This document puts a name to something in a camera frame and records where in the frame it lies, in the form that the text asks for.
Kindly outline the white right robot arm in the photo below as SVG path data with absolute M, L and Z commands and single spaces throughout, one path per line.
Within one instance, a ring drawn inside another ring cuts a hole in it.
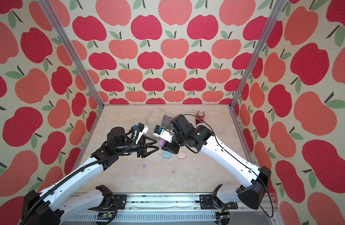
M 270 184 L 269 168 L 258 167 L 244 160 L 223 144 L 212 127 L 204 122 L 193 126 L 185 115 L 179 114 L 170 124 L 171 131 L 157 125 L 153 132 L 156 137 L 165 140 L 162 146 L 164 151 L 177 154 L 180 147 L 185 146 L 189 150 L 196 149 L 195 153 L 202 152 L 212 157 L 240 182 L 240 187 L 235 191 L 239 200 L 253 210 L 259 209 Z

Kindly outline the purple earbud charging case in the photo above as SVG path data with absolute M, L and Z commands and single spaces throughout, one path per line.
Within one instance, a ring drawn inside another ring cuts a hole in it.
M 163 146 L 165 145 L 165 143 L 166 143 L 166 140 L 161 139 L 161 140 L 159 140 L 158 145 L 159 145 L 160 147 L 163 147 Z

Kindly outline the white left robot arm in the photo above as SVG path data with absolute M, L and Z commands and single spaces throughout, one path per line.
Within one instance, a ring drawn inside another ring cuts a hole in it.
M 60 225 L 63 221 L 86 210 L 103 212 L 110 223 L 121 206 L 113 192 L 104 185 L 92 192 L 68 201 L 68 198 L 89 180 L 106 171 L 120 156 L 136 153 L 145 158 L 159 150 L 157 140 L 146 136 L 148 127 L 134 125 L 129 132 L 115 127 L 107 135 L 107 140 L 81 166 L 53 185 L 40 192 L 30 191 L 25 195 L 22 225 Z

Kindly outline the blue earbud charging case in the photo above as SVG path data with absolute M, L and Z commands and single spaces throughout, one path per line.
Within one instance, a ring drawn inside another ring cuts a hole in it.
M 162 153 L 162 157 L 163 157 L 163 158 L 169 159 L 169 158 L 171 158 L 171 156 L 172 156 L 172 154 L 169 153 L 169 152 L 163 152 L 163 153 Z

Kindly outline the pink earbud charging case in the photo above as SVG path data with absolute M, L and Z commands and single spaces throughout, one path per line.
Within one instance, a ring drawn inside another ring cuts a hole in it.
M 187 154 L 185 152 L 179 152 L 177 154 L 177 158 L 179 158 L 179 159 L 184 159 L 186 157 L 187 157 Z

